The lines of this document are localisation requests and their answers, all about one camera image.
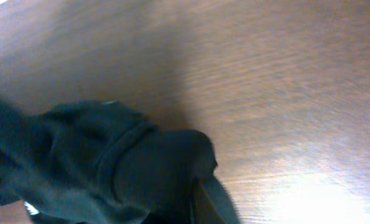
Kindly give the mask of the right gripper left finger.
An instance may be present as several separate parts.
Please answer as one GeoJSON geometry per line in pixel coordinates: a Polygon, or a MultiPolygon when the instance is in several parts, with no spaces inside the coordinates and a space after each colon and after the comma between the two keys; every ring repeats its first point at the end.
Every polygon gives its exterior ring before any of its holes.
{"type": "Polygon", "coordinates": [[[46,215],[40,212],[38,209],[36,209],[33,205],[31,205],[28,202],[24,202],[24,206],[33,224],[76,224],[77,223],[72,220],[46,215]]]}

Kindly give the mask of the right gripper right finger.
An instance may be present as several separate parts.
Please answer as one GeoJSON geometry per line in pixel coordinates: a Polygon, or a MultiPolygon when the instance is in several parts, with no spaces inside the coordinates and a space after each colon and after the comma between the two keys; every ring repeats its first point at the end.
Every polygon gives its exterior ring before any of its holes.
{"type": "Polygon", "coordinates": [[[191,213],[193,224],[226,224],[200,180],[192,185],[191,213]]]}

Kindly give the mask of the black t-shirt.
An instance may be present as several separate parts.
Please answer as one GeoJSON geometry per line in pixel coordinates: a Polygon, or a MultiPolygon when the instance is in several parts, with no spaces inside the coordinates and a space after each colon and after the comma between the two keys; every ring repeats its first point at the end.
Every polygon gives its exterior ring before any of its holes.
{"type": "Polygon", "coordinates": [[[117,101],[27,115],[0,98],[0,206],[28,202],[77,223],[192,223],[200,180],[224,221],[238,223],[216,167],[207,135],[162,130],[117,101]]]}

